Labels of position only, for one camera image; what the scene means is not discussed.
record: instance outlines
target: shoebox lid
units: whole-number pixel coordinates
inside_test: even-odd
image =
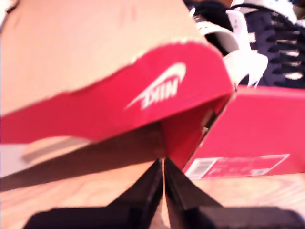
[[[174,0],[20,0],[1,42],[6,174],[233,92]]]

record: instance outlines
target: shoebox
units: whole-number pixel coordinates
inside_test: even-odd
[[[20,0],[1,29],[1,177],[233,92],[182,1]]]
[[[169,157],[190,179],[305,172],[304,104],[303,90],[241,86],[223,109],[165,120]]]

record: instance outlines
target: navy sneaker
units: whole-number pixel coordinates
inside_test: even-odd
[[[215,1],[184,1],[197,29],[224,56],[224,64],[234,86],[241,82],[257,86],[268,58],[251,50],[244,15]]]
[[[233,2],[231,9],[236,8],[245,15],[251,48],[269,60],[259,85],[305,88],[305,29],[297,23],[292,4],[246,0]]]

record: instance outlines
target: nike swoosh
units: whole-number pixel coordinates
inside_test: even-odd
[[[186,65],[183,62],[178,62],[170,66],[165,72],[163,72],[152,84],[150,84],[141,94],[139,94],[134,100],[132,100],[126,108],[130,107],[140,99],[144,98],[151,89],[155,88],[157,85],[165,81],[166,79],[177,75],[179,77],[180,83],[182,82],[186,73]]]

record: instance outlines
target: wooden floor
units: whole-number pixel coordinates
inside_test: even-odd
[[[151,126],[145,128],[145,135],[137,130],[1,179],[1,228],[23,228],[31,215],[53,207],[105,206],[112,202],[164,155],[157,131]],[[194,183],[224,206],[280,206],[305,216],[305,175]],[[164,198],[151,228],[170,228]]]

